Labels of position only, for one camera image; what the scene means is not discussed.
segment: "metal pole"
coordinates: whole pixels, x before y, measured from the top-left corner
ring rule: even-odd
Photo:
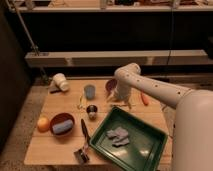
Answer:
[[[29,39],[29,41],[30,41],[30,43],[31,43],[32,49],[34,50],[35,54],[36,54],[37,56],[39,56],[38,46],[35,45],[35,43],[34,43],[32,37],[31,37],[31,35],[30,35],[30,32],[29,32],[29,30],[27,29],[27,26],[26,26],[25,23],[24,23],[24,20],[23,20],[23,18],[22,18],[22,16],[21,16],[21,13],[20,13],[18,7],[17,7],[16,4],[15,4],[15,1],[12,0],[11,2],[12,2],[12,4],[13,4],[13,6],[14,6],[14,8],[15,8],[15,11],[16,11],[16,13],[17,13],[17,15],[18,15],[18,18],[19,18],[19,20],[20,20],[20,22],[21,22],[21,24],[22,24],[22,26],[23,26],[23,28],[24,28],[24,31],[25,31],[25,33],[26,33],[26,35],[27,35],[27,37],[28,37],[28,39]]]
[[[35,55],[36,55],[36,56],[39,56],[38,46],[36,46],[36,44],[34,43],[32,37],[31,37],[31,35],[30,35],[30,32],[29,32],[29,30],[27,29],[27,26],[26,26],[26,24],[25,24],[25,22],[24,22],[24,20],[23,20],[23,18],[22,18],[22,16],[21,16],[21,13],[20,13],[18,7],[17,7],[16,4],[15,4],[15,1],[12,0],[11,2],[12,2],[12,4],[13,4],[13,6],[14,6],[14,8],[15,8],[15,11],[16,11],[16,13],[17,13],[17,15],[18,15],[18,18],[19,18],[19,20],[20,20],[20,22],[21,22],[21,24],[22,24],[22,26],[23,26],[23,28],[24,28],[24,31],[25,31],[25,33],[26,33],[26,35],[27,35],[27,37],[28,37],[28,39],[29,39],[29,41],[30,41],[30,43],[31,43],[31,46],[32,46],[31,48],[34,50]],[[48,76],[47,76],[47,74],[46,74],[44,68],[43,68],[43,67],[40,67],[39,69],[40,69],[40,74],[41,74],[42,80],[44,81],[45,84],[48,84],[48,83],[49,83],[49,78],[48,78]]]

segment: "carrot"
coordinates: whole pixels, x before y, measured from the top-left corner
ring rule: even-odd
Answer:
[[[143,102],[143,104],[145,106],[149,105],[149,100],[148,100],[147,96],[143,92],[141,92],[141,100],[142,100],[142,102]]]

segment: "gray cup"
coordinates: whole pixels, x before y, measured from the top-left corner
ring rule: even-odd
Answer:
[[[84,87],[84,94],[87,100],[92,100],[95,98],[95,86],[88,84]]]

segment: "background wall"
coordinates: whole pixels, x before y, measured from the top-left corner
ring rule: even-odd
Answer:
[[[29,51],[17,17],[7,16]],[[213,12],[24,13],[23,17],[41,51],[168,50],[171,40],[173,49],[202,49],[213,36]]]
[[[0,1],[0,151],[31,83],[24,51],[8,25],[5,10],[4,2]]]

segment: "small yellow object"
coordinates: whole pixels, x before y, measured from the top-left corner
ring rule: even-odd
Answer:
[[[42,116],[37,122],[37,129],[39,132],[46,132],[50,128],[50,121],[47,117]]]

